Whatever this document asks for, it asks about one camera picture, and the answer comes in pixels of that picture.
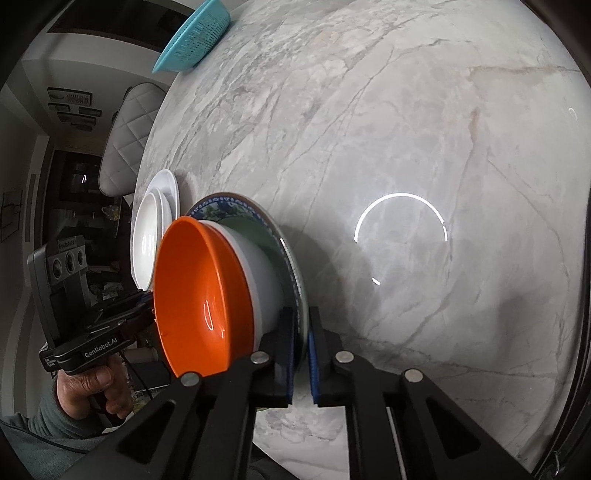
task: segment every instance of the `marble table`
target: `marble table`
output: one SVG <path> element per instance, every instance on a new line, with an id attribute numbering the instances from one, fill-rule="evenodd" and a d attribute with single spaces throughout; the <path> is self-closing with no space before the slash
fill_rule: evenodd
<path id="1" fill-rule="evenodd" d="M 245 194 L 348 349 L 422 369 L 531 468 L 569 387 L 591 90 L 518 0 L 251 0 L 154 123 L 137 195 Z M 348 478 L 341 409 L 259 413 L 302 480 Z"/>

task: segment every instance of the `chair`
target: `chair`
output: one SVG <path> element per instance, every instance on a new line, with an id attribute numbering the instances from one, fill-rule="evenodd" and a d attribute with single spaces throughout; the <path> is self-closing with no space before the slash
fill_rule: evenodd
<path id="1" fill-rule="evenodd" d="M 99 189 L 104 195 L 135 191 L 144 148 L 165 96 L 153 83 L 140 83 L 126 92 L 100 163 Z"/>

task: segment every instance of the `hand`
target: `hand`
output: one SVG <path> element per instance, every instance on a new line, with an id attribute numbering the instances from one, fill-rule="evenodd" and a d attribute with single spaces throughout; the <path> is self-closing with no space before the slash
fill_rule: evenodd
<path id="1" fill-rule="evenodd" d="M 134 404 L 119 355 L 112 355 L 105 367 L 96 367 L 78 375 L 57 374 L 57 399 L 70 418 L 83 420 L 90 414 L 88 397 L 105 392 L 106 411 L 124 419 Z"/>

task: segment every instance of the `turquoise basket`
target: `turquoise basket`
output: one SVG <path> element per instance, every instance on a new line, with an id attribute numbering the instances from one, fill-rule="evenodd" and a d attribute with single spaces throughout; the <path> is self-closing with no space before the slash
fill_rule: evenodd
<path id="1" fill-rule="evenodd" d="M 206 0 L 187 19 L 154 65 L 156 72 L 181 72 L 209 53 L 230 24 L 230 13 L 220 0 Z"/>

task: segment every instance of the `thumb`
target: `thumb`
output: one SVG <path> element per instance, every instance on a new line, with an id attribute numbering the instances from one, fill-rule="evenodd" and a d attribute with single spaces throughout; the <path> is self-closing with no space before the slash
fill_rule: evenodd
<path id="1" fill-rule="evenodd" d="M 114 377 L 110 368 L 97 367 L 70 377 L 70 388 L 76 397 L 86 398 L 105 391 L 113 381 Z"/>

